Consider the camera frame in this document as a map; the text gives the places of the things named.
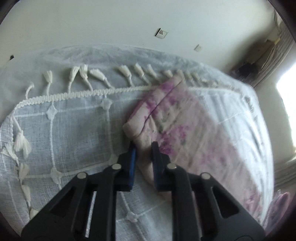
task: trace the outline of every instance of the silver screw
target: silver screw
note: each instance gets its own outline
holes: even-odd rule
[[[207,172],[202,173],[202,179],[209,180],[210,178],[211,178],[211,175],[208,174]]]
[[[78,173],[78,174],[77,174],[77,178],[79,178],[79,179],[84,179],[84,178],[86,178],[86,173],[85,173],[85,172],[80,172],[80,173]]]
[[[119,169],[121,169],[121,165],[119,163],[115,163],[115,164],[112,165],[112,169],[113,170],[119,170]]]
[[[177,168],[176,164],[175,163],[169,163],[167,164],[167,168],[170,169],[170,170],[174,170]]]

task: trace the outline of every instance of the bright window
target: bright window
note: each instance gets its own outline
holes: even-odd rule
[[[281,77],[276,87],[283,99],[292,129],[293,144],[296,146],[296,64]]]

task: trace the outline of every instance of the wall outlet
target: wall outlet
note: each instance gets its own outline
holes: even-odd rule
[[[164,39],[165,36],[168,34],[168,31],[163,30],[162,28],[158,29],[155,36],[160,39]]]
[[[194,51],[200,52],[202,50],[202,47],[198,44],[195,48]]]

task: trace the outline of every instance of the pink floral cloth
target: pink floral cloth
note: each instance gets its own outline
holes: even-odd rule
[[[224,129],[211,119],[180,76],[149,93],[123,129],[136,144],[138,166],[151,184],[151,143],[158,141],[171,162],[190,173],[210,173],[261,222],[262,200],[248,169]]]

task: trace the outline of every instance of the wall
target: wall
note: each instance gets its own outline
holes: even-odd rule
[[[275,163],[289,160],[295,155],[288,116],[276,89],[281,76],[296,63],[296,45],[270,78],[255,88],[269,131]]]
[[[174,53],[228,71],[274,27],[266,0],[25,0],[0,26],[0,66],[11,54],[113,43]],[[169,31],[154,37],[158,28]],[[193,49],[197,44],[201,52]]]

